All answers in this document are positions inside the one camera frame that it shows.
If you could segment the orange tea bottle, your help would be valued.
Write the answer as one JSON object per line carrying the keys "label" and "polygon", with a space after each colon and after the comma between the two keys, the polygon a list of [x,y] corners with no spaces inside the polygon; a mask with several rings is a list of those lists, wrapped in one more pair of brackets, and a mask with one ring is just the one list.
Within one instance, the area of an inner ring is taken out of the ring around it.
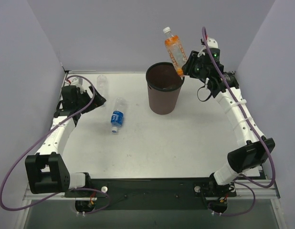
{"label": "orange tea bottle", "polygon": [[187,62],[187,56],[184,52],[183,46],[178,35],[171,32],[170,27],[165,27],[163,32],[166,36],[165,46],[171,58],[174,69],[182,78],[184,77],[183,65]]}

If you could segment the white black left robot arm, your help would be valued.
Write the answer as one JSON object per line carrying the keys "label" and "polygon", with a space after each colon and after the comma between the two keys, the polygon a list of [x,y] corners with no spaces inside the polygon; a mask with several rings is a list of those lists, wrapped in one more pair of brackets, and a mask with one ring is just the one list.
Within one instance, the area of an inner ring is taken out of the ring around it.
{"label": "white black left robot arm", "polygon": [[81,115],[101,107],[106,99],[94,86],[89,86],[92,96],[79,85],[62,88],[62,99],[53,115],[51,133],[35,155],[27,156],[25,167],[30,190],[34,194],[66,192],[75,190],[81,196],[88,196],[93,185],[88,181],[88,173],[70,173],[62,153],[71,132],[75,129]]}

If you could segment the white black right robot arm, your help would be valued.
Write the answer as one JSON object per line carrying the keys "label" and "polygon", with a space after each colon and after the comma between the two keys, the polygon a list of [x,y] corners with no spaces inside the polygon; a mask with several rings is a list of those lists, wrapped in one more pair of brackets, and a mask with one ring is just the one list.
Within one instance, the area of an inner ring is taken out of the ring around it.
{"label": "white black right robot arm", "polygon": [[244,172],[262,165],[275,147],[257,127],[246,107],[234,72],[225,72],[220,63],[220,49],[192,51],[182,70],[185,75],[199,79],[222,107],[230,121],[238,148],[229,152],[226,164],[211,174],[215,188],[232,183]]}

